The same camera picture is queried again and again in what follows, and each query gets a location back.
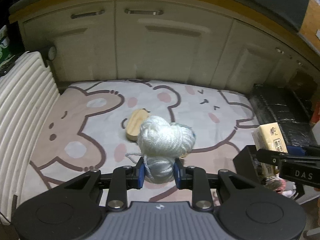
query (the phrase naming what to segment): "white yarn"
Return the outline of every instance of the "white yarn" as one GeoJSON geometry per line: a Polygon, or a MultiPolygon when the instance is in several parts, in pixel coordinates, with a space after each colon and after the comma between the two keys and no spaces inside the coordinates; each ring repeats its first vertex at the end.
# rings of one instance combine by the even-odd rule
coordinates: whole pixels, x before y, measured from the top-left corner
{"type": "Polygon", "coordinates": [[[189,153],[196,141],[192,129],[179,123],[168,123],[159,116],[146,119],[138,135],[138,145],[141,154],[126,154],[143,156],[146,175],[150,182],[161,184],[173,180],[173,165],[175,158],[189,153]]]}

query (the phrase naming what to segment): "brown cartoon bear print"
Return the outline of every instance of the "brown cartoon bear print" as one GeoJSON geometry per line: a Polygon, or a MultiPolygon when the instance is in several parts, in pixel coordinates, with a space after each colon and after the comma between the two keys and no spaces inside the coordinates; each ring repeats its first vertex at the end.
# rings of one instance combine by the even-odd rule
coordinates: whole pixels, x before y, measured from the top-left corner
{"type": "Polygon", "coordinates": [[[30,164],[38,173],[55,162],[75,171],[100,168],[106,160],[105,150],[82,131],[88,118],[111,112],[123,103],[124,97],[118,91],[88,93],[79,87],[69,87],[53,106],[30,164]]]}

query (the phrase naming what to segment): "wooden block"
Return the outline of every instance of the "wooden block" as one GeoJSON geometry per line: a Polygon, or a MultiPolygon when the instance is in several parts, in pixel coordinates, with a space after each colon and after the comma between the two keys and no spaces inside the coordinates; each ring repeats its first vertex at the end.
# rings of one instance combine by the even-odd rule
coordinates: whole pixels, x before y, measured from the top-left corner
{"type": "MultiPolygon", "coordinates": [[[[252,137],[257,150],[267,149],[271,151],[288,153],[277,122],[260,125],[255,131],[252,132],[252,137]]],[[[265,178],[276,175],[274,166],[261,163],[261,167],[265,178]]]]}
{"type": "Polygon", "coordinates": [[[126,137],[131,141],[138,140],[138,134],[141,124],[149,117],[149,114],[144,109],[134,110],[127,127],[125,128],[126,137]]]}

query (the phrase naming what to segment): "gray handle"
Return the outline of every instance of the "gray handle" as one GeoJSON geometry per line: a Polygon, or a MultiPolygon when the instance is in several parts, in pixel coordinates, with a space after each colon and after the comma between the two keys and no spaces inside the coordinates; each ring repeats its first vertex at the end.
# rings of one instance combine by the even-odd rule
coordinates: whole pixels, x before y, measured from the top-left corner
{"type": "Polygon", "coordinates": [[[81,17],[95,16],[95,15],[101,15],[101,14],[104,14],[104,10],[100,10],[98,12],[91,12],[91,13],[73,14],[70,16],[70,18],[77,19],[77,18],[81,18],[81,17]]]}
{"type": "Polygon", "coordinates": [[[139,11],[139,10],[129,10],[125,9],[124,12],[126,14],[146,14],[146,15],[162,15],[163,11],[139,11]]]}

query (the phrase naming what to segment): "cabinet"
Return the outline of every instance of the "cabinet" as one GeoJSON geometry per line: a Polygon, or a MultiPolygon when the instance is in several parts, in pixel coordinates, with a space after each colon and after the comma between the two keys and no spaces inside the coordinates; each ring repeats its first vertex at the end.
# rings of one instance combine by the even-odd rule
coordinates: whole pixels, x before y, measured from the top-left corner
{"type": "Polygon", "coordinates": [[[288,86],[304,99],[310,99],[315,109],[320,101],[320,72],[298,53],[293,58],[296,72],[288,86]]]}
{"type": "Polygon", "coordinates": [[[295,54],[270,35],[236,20],[211,86],[249,93],[255,83],[285,85],[298,67],[295,54]]]}
{"type": "Polygon", "coordinates": [[[117,1],[118,78],[208,86],[232,21],[164,1],[117,1]]]}
{"type": "Polygon", "coordinates": [[[55,45],[59,81],[116,78],[114,2],[79,5],[23,23],[26,50],[55,45]]]}

